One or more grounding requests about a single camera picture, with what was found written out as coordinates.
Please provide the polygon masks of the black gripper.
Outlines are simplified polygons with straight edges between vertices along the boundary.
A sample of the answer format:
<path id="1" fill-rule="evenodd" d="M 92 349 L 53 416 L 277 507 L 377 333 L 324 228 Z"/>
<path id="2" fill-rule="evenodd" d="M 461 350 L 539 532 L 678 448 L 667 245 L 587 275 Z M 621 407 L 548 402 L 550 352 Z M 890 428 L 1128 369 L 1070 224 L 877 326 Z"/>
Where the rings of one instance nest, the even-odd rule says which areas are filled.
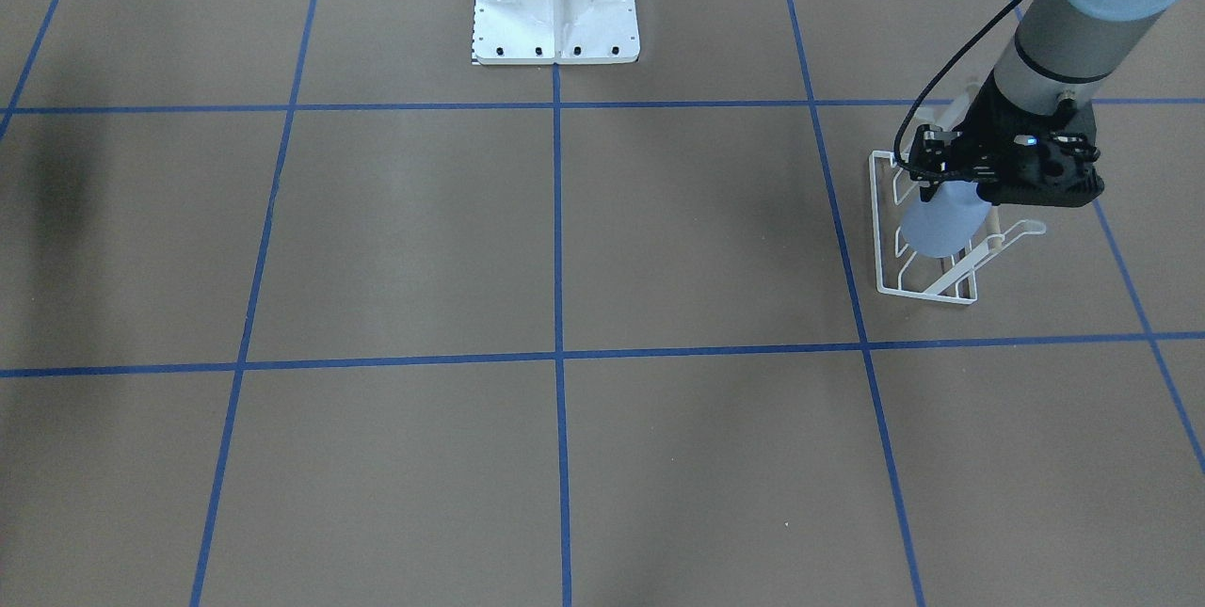
<path id="1" fill-rule="evenodd" d="M 1034 114 L 991 73 L 958 131 L 958 178 L 986 202 L 1078 208 L 1103 194 L 1092 104 L 1068 98 L 1053 114 Z"/>

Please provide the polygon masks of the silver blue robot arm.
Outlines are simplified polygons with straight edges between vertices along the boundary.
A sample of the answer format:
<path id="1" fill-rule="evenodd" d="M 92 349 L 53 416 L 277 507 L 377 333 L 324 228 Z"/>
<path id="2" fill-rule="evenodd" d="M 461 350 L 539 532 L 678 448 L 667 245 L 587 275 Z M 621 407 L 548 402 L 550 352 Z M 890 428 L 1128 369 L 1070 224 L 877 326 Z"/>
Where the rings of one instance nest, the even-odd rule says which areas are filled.
<path id="1" fill-rule="evenodd" d="M 942 194 L 1064 208 L 1097 200 L 1093 98 L 1180 0 L 1021 1 L 1025 14 L 962 120 L 915 132 L 900 166 L 921 204 Z"/>

